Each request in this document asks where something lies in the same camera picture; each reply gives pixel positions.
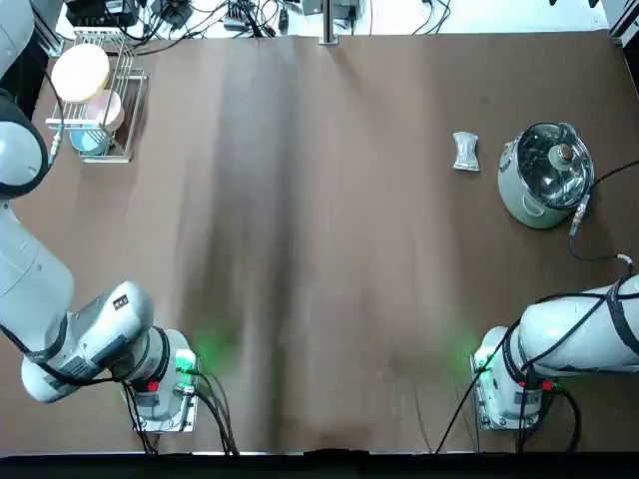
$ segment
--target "stainless steel pot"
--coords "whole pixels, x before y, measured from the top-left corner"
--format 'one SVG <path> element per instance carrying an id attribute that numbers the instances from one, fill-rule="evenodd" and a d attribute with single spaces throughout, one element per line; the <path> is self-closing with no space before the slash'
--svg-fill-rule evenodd
<path id="1" fill-rule="evenodd" d="M 594 182 L 590 154 L 566 123 L 539 123 L 505 145 L 499 193 L 520 222 L 552 228 L 579 205 Z"/>

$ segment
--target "pot handle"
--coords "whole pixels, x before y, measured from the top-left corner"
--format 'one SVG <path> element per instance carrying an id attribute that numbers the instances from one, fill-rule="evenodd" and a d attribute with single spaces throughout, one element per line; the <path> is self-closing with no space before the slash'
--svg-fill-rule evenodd
<path id="1" fill-rule="evenodd" d="M 543 217 L 543 214 L 545 213 L 545 211 L 541 209 L 540 207 L 538 207 L 537 205 L 529 205 L 526 202 L 526 195 L 523 195 L 521 197 L 521 205 L 526 210 L 526 212 L 532 217 L 535 217 L 535 218 Z"/>

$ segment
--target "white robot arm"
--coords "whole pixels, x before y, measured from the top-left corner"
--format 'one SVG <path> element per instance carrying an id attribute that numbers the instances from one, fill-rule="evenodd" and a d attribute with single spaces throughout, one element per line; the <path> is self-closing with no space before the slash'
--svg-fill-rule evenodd
<path id="1" fill-rule="evenodd" d="M 32 31 L 28 0 L 0 0 L 0 52 L 7 53 L 0 76 Z M 146 430 L 192 430 L 197 363 L 185 337 L 153 327 L 153 303 L 131 281 L 69 312 L 71 272 L 14 216 L 10 201 L 36 188 L 50 167 L 38 131 L 0 93 L 0 330 L 25 354 L 25 388 L 50 403 L 109 369 L 133 386 Z"/>
<path id="2" fill-rule="evenodd" d="M 493 355 L 476 386 L 482 428 L 517 429 L 524 386 L 523 425 L 533 426 L 539 419 L 543 378 L 639 371 L 639 275 L 618 288 L 621 297 L 636 298 L 615 300 L 612 287 L 585 291 L 608 294 L 607 299 L 567 296 L 528 306 L 499 348 L 508 328 L 494 327 L 486 333 L 471 357 L 474 373 Z M 544 354 L 573 328 L 565 341 Z"/>

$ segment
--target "brown table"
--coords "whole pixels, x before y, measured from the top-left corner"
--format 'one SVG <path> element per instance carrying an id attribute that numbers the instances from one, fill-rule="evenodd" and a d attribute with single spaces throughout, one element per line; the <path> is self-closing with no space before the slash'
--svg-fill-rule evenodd
<path id="1" fill-rule="evenodd" d="M 16 202 L 76 278 L 74 307 L 127 278 L 182 330 L 231 396 L 245 450 L 436 446 L 469 380 L 468 354 L 536 298 L 612 281 L 567 253 L 567 226 L 530 230 L 496 187 L 506 141 L 569 122 L 599 174 L 636 158 L 639 103 L 606 32 L 191 41 L 153 73 L 135 161 L 56 168 Z M 36 124 L 52 96 L 42 93 Z M 479 137 L 482 171 L 454 171 L 452 133 Z M 639 257 L 639 172 L 603 184 L 584 251 Z M 53 405 L 20 384 L 0 343 L 0 450 L 139 450 L 118 389 Z M 636 449 L 632 377 L 565 381 L 585 450 Z M 471 450 L 464 409 L 446 443 Z M 561 449 L 557 405 L 533 449 Z M 511 434 L 481 434 L 510 450 Z M 219 449 L 206 411 L 163 451 Z"/>

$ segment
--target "dish rack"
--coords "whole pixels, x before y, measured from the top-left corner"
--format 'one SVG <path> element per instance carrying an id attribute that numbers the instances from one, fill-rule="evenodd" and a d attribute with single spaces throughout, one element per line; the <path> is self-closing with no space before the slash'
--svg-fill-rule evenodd
<path id="1" fill-rule="evenodd" d="M 65 131 L 83 131 L 89 134 L 97 144 L 109 142 L 101 154 L 83 154 L 78 152 L 84 163 L 130 163 L 134 134 L 140 120 L 142 100 L 147 93 L 149 74 L 138 63 L 138 57 L 127 44 L 125 35 L 112 28 L 76 28 L 74 46 L 89 43 L 102 48 L 109 56 L 110 71 L 106 89 L 111 90 L 105 116 L 101 120 L 87 118 L 87 104 L 62 102 L 62 111 L 57 102 L 53 114 L 45 120 L 52 130 L 57 130 L 64 119 Z M 111 101 L 116 92 L 122 100 L 125 121 L 116 132 L 109 132 L 105 125 Z"/>

